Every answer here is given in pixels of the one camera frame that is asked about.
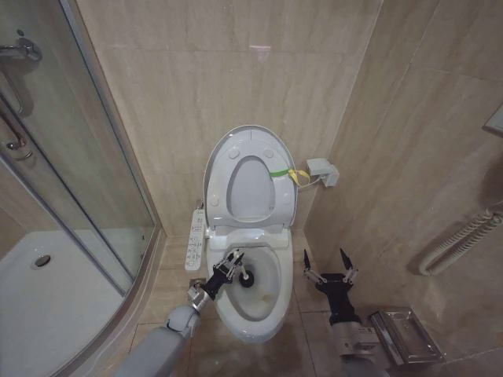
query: toilet lid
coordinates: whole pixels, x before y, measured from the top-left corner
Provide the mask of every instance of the toilet lid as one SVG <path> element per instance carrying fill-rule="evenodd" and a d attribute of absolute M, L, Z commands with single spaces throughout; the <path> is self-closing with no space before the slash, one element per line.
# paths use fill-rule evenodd
<path fill-rule="evenodd" d="M 261 126 L 240 126 L 216 145 L 204 173 L 204 208 L 211 229 L 218 226 L 289 227 L 297 190 L 288 175 L 270 172 L 295 168 L 285 144 Z"/>

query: toilet control panel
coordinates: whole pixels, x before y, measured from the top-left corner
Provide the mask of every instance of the toilet control panel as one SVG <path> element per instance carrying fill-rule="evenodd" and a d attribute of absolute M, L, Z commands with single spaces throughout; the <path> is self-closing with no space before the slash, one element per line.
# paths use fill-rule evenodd
<path fill-rule="evenodd" d="M 201 267 L 205 229 L 206 220 L 204 219 L 204 210 L 194 210 L 194 212 L 192 213 L 192 223 L 190 224 L 187 257 L 185 258 L 186 271 L 197 271 Z"/>

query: green tape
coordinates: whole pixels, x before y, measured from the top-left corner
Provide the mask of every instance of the green tape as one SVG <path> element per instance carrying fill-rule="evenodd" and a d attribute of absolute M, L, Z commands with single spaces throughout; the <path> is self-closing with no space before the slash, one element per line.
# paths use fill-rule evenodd
<path fill-rule="evenodd" d="M 274 177 L 281 177 L 281 176 L 283 176 L 283 175 L 288 174 L 288 172 L 289 172 L 289 171 L 290 171 L 290 169 L 287 169 L 287 170 L 279 170 L 279 171 L 270 171 L 270 172 L 269 172 L 269 175 L 270 175 L 271 177 L 273 177 L 273 178 L 274 178 Z"/>

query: robotic hand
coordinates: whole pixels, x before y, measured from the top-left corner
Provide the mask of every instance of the robotic hand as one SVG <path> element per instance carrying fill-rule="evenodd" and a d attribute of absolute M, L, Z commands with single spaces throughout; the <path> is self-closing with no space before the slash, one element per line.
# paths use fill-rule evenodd
<path fill-rule="evenodd" d="M 347 293 L 353 287 L 358 270 L 340 249 L 345 273 L 322 273 L 311 269 L 307 252 L 304 251 L 304 276 L 314 283 L 316 289 L 324 293 L 330 305 L 330 325 L 336 339 L 336 349 L 340 356 L 368 355 L 379 343 L 374 328 L 362 327 L 362 320 L 354 311 Z"/>
<path fill-rule="evenodd" d="M 343 259 L 346 273 L 322 273 L 321 275 L 311 269 L 307 252 L 304 250 L 304 276 L 314 283 L 316 289 L 323 292 L 329 299 L 330 324 L 333 326 L 343 322 L 362 322 L 360 317 L 354 312 L 354 307 L 351 305 L 347 292 L 353 287 L 354 279 L 358 274 L 358 270 L 353 268 L 351 260 L 340 249 L 340 256 Z"/>
<path fill-rule="evenodd" d="M 169 314 L 166 326 L 154 329 L 119 366 L 115 377 L 167 377 L 173 371 L 185 342 L 192 338 L 200 313 L 208 301 L 215 300 L 223 284 L 230 284 L 238 271 L 244 271 L 239 250 L 213 266 L 207 283 L 195 283 L 188 290 L 190 306 L 179 306 Z"/>

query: yellow tag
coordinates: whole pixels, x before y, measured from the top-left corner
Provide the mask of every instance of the yellow tag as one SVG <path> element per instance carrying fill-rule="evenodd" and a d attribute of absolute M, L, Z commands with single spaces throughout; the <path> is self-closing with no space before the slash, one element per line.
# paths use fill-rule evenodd
<path fill-rule="evenodd" d="M 299 177 L 297 177 L 297 174 L 302 175 L 303 177 L 307 178 L 307 183 L 305 185 L 301 185 L 299 183 Z M 310 184 L 311 178 L 308 173 L 306 173 L 304 170 L 293 170 L 290 169 L 288 171 L 288 175 L 292 178 L 292 180 L 299 186 L 299 187 L 305 187 Z"/>

